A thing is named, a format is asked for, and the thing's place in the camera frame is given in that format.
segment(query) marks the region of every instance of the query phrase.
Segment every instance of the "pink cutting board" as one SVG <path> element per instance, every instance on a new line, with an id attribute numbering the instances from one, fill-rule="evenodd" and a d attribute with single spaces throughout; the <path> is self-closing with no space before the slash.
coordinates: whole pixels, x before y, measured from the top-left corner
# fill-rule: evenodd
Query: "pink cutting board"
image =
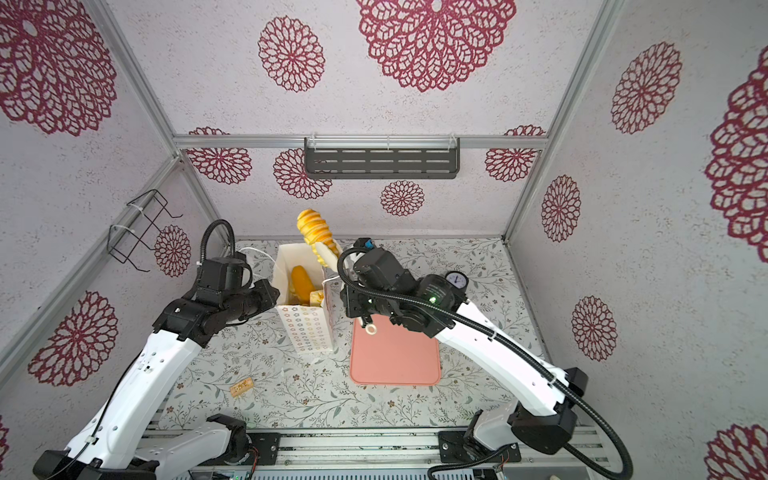
<path id="1" fill-rule="evenodd" d="M 360 385 L 436 385 L 440 381 L 438 341 L 373 315 L 375 335 L 355 319 L 349 376 Z"/>

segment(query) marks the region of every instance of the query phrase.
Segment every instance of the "black cable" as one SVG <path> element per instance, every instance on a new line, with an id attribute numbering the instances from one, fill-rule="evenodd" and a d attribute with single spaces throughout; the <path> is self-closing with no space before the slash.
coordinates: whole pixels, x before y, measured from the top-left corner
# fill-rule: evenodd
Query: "black cable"
<path id="1" fill-rule="evenodd" d="M 364 293 L 368 296 L 372 296 L 374 298 L 382 298 L 385 300 L 397 300 L 399 302 L 407 302 L 411 305 L 420 306 L 422 308 L 427 308 L 431 310 L 435 310 L 438 313 L 441 313 L 442 315 L 447 316 L 450 319 L 453 319 L 456 322 L 462 323 L 466 326 L 469 326 L 480 333 L 483 333 L 484 335 L 488 336 L 489 339 L 496 340 L 497 342 L 501 343 L 503 346 L 510 349 L 515 355 L 522 358 L 528 365 L 530 365 L 536 372 L 539 373 L 542 377 L 544 377 L 548 383 L 554 385 L 555 388 L 560 390 L 565 394 L 566 397 L 568 397 L 575 405 L 579 406 L 584 412 L 592 418 L 595 423 L 598 424 L 598 426 L 605 432 L 605 435 L 611 440 L 611 442 L 616 447 L 619 457 L 621 457 L 621 472 L 612 472 L 610 470 L 607 470 L 603 468 L 602 466 L 598 465 L 596 462 L 593 462 L 589 458 L 587 458 L 585 455 L 583 455 L 581 452 L 576 450 L 572 445 L 566 445 L 566 449 L 574 455 L 576 458 L 578 458 L 580 461 L 582 461 L 586 466 L 589 468 L 592 468 L 600 475 L 603 475 L 606 478 L 610 478 L 611 480 L 625 480 L 626 478 L 631 478 L 634 467 L 632 465 L 632 458 L 629 455 L 629 451 L 627 450 L 627 447 L 624 445 L 624 442 L 621 441 L 621 438 L 619 435 L 613 430 L 610 424 L 603 419 L 603 417 L 600 416 L 600 414 L 595 411 L 589 404 L 587 404 L 576 392 L 569 389 L 566 385 L 564 385 L 560 380 L 558 380 L 554 373 L 547 370 L 546 367 L 544 367 L 537 358 L 530 355 L 528 352 L 526 352 L 524 349 L 522 349 L 517 344 L 509 341 L 503 336 L 495 336 L 494 330 L 481 325 L 480 323 L 477 323 L 473 320 L 468 319 L 465 316 L 459 315 L 455 312 L 451 312 L 449 310 L 444 310 L 440 308 L 439 306 L 436 306 L 432 303 L 429 303 L 425 300 L 422 300 L 416 296 L 410 296 L 410 295 L 401 295 L 399 293 L 389 293 L 389 292 L 382 292 L 379 290 L 374 290 L 371 288 L 368 288 L 367 286 L 362 286 L 357 283 L 354 283 L 346 274 L 346 271 L 344 270 L 344 260 L 353 253 L 368 253 L 367 249 L 364 248 L 350 248 L 348 250 L 345 250 L 342 252 L 341 255 L 339 255 L 339 261 L 336 265 L 336 268 L 339 273 L 339 278 L 350 288 L 353 288 L 361 293 Z"/>
<path id="2" fill-rule="evenodd" d="M 112 398 L 114 397 L 114 394 L 117 392 L 118 386 L 120 386 L 120 382 L 123 381 L 123 378 L 125 378 L 125 374 L 128 373 L 128 371 L 131 369 L 134 363 L 136 363 L 136 360 L 139 359 L 139 355 L 141 355 L 141 352 L 139 352 L 138 355 L 136 355 L 134 359 L 131 360 L 131 364 L 128 366 L 128 368 L 126 368 L 123 371 L 122 375 L 120 375 L 120 379 L 118 380 L 117 385 L 114 386 L 114 388 L 112 389 L 112 393 L 109 394 L 109 398 L 107 399 L 107 402 L 104 404 L 104 409 L 101 410 L 101 416 L 99 417 L 98 422 L 96 422 L 94 431 L 91 433 L 92 437 L 96 438 L 96 433 L 98 432 L 98 428 L 101 426 L 101 421 L 104 420 L 104 415 L 107 413 L 107 408 L 109 408 L 109 404 L 112 402 Z M 78 458 L 80 458 L 80 455 L 82 455 L 83 452 L 85 452 L 85 449 L 87 449 L 90 445 L 93 445 L 93 443 L 86 443 L 85 445 L 83 445 L 83 448 L 80 450 L 80 452 L 78 452 L 77 455 L 74 456 L 71 462 L 69 462 L 67 465 L 62 467 L 58 472 L 52 473 L 45 480 L 51 480 L 52 478 L 60 475 L 61 473 L 64 473 L 64 471 L 66 471 L 67 468 L 71 467 L 72 464 L 75 463 L 78 460 Z"/>
<path id="3" fill-rule="evenodd" d="M 227 229 L 227 239 L 230 243 L 230 257 L 235 257 L 235 232 L 232 230 L 232 225 L 226 221 L 223 218 L 220 218 L 218 220 L 214 220 L 213 222 L 208 225 L 208 227 L 203 232 L 203 239 L 200 241 L 200 265 L 197 266 L 197 272 L 195 273 L 194 282 L 192 283 L 192 288 L 189 289 L 188 292 L 186 292 L 181 298 L 190 300 L 192 296 L 197 292 L 197 284 L 200 282 L 200 279 L 203 277 L 203 262 L 208 258 L 208 239 L 210 239 L 210 235 L 216 230 L 216 227 L 219 225 L 224 225 L 224 228 Z"/>
<path id="4" fill-rule="evenodd" d="M 427 476 L 429 477 L 429 480 L 438 480 L 435 477 L 435 472 L 443 472 L 445 470 L 459 470 L 460 468 L 472 468 L 477 465 L 480 465 L 482 463 L 489 462 L 492 458 L 500 455 L 504 450 L 511 447 L 512 444 L 509 445 L 503 445 L 501 447 L 498 447 L 493 452 L 487 454 L 485 457 L 480 458 L 478 460 L 475 460 L 474 462 L 467 462 L 467 463 L 446 463 L 444 465 L 435 465 L 434 467 L 429 467 L 429 470 L 427 470 Z"/>

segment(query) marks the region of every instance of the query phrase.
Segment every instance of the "metal base plate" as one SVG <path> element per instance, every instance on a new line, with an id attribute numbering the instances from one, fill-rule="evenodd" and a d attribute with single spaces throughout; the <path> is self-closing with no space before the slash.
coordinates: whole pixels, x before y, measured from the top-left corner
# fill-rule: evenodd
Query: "metal base plate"
<path id="1" fill-rule="evenodd" d="M 256 465 L 275 465 L 280 450 L 280 433 L 249 433 L 248 436 L 259 452 Z"/>
<path id="2" fill-rule="evenodd" d="M 464 432 L 438 432 L 438 445 L 440 445 L 440 462 L 442 463 L 467 463 L 480 458 L 480 455 L 470 455 L 465 448 Z M 488 463 L 517 463 L 522 460 L 520 448 L 517 443 L 503 451 Z"/>

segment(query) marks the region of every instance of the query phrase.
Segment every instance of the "pressure gauge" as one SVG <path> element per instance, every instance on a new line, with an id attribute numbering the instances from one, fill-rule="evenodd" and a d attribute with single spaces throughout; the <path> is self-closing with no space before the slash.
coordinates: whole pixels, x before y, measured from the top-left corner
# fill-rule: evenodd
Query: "pressure gauge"
<path id="1" fill-rule="evenodd" d="M 464 273 L 453 270 L 445 274 L 445 279 L 448 280 L 451 285 L 466 293 L 467 285 L 469 285 L 469 278 Z"/>

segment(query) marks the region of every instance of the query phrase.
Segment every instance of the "small wooden block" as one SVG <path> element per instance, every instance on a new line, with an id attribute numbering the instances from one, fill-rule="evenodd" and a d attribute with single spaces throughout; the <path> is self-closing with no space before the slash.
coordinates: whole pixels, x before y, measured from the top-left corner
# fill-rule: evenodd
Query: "small wooden block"
<path id="1" fill-rule="evenodd" d="M 253 388 L 253 379 L 248 377 L 244 380 L 240 380 L 230 387 L 230 393 L 233 397 L 243 395 L 245 392 Z"/>

